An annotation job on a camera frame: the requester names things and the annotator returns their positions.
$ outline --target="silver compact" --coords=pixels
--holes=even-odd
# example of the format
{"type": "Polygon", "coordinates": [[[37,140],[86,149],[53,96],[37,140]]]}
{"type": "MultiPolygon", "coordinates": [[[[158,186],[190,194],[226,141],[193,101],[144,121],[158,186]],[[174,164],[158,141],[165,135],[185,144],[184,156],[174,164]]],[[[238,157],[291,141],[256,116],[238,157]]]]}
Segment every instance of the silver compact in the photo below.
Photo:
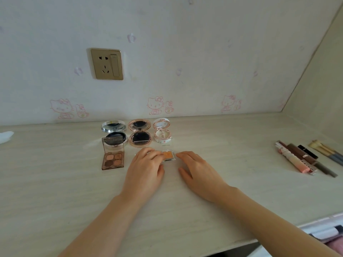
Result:
{"type": "Polygon", "coordinates": [[[125,122],[114,120],[114,121],[107,121],[101,125],[101,130],[105,133],[108,133],[106,136],[107,138],[116,138],[122,137],[123,144],[128,141],[127,135],[124,133],[126,130],[125,122]]]}

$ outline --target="person's right hand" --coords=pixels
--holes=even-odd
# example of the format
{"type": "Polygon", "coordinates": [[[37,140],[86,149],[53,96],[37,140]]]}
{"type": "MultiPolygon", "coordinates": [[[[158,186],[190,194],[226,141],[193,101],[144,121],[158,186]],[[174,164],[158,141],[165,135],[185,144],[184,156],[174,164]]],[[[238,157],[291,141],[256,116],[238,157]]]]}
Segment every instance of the person's right hand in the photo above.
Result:
{"type": "Polygon", "coordinates": [[[193,151],[183,151],[176,154],[187,165],[191,175],[179,168],[181,177],[187,186],[200,197],[215,203],[220,198],[225,187],[225,181],[210,164],[193,151]]]}

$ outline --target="wooden tabletop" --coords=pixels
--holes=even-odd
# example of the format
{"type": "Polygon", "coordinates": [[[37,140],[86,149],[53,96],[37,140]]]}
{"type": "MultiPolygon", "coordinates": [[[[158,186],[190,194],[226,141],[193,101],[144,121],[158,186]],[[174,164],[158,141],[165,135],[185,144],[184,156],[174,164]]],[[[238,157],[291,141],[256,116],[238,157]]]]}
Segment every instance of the wooden tabletop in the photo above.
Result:
{"type": "MultiPolygon", "coordinates": [[[[302,174],[274,142],[306,146],[319,139],[343,147],[282,113],[170,121],[176,152],[195,151],[228,184],[293,224],[343,212],[343,167],[320,155],[339,176],[302,174]]],[[[13,137],[0,145],[1,255],[56,256],[120,192],[136,149],[125,146],[124,168],[102,171],[101,122],[0,127],[8,130],[13,137]]],[[[131,225],[119,257],[206,256],[254,240],[230,214],[187,189],[180,165],[165,163],[161,188],[131,225]]]]}

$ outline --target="pink lip gloss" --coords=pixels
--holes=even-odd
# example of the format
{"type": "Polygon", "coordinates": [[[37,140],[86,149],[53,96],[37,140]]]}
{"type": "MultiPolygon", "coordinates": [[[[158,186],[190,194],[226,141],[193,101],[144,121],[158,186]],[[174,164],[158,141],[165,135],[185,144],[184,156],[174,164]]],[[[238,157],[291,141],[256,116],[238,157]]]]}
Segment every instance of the pink lip gloss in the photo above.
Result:
{"type": "Polygon", "coordinates": [[[307,173],[310,168],[306,166],[297,156],[283,147],[280,143],[275,143],[275,146],[279,149],[279,152],[285,156],[301,173],[307,173]]]}

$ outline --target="open compact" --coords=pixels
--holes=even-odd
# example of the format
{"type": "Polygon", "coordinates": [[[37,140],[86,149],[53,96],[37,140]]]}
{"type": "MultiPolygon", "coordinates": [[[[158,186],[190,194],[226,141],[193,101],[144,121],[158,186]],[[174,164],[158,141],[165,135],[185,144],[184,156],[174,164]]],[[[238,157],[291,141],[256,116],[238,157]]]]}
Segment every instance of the open compact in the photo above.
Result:
{"type": "Polygon", "coordinates": [[[123,121],[114,120],[114,121],[104,122],[101,125],[101,130],[105,133],[109,133],[106,136],[107,138],[122,137],[124,145],[128,141],[128,137],[124,133],[124,131],[126,130],[126,125],[125,125],[125,122],[123,121]]]}
{"type": "Polygon", "coordinates": [[[151,123],[145,119],[136,119],[129,122],[129,129],[133,131],[129,142],[132,146],[143,148],[151,143],[151,135],[146,132],[151,127],[151,123]]]}
{"type": "Polygon", "coordinates": [[[154,134],[155,141],[159,143],[170,142],[172,135],[167,129],[170,126],[170,121],[167,118],[156,119],[152,126],[156,130],[154,134]]]}
{"type": "Polygon", "coordinates": [[[102,170],[124,167],[124,141],[122,136],[102,138],[105,151],[102,170]]]}

